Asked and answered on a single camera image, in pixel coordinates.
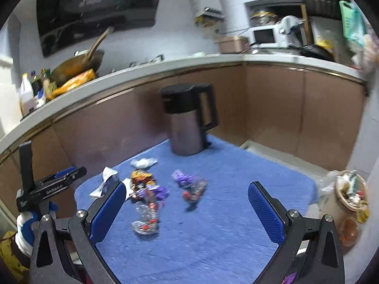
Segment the blue white gloved hand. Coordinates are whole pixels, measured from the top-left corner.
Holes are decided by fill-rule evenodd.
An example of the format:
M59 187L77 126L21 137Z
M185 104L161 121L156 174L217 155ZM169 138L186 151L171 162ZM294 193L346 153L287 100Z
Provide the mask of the blue white gloved hand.
M30 258L42 214L39 206L30 199L21 202L19 210L15 243L21 253Z

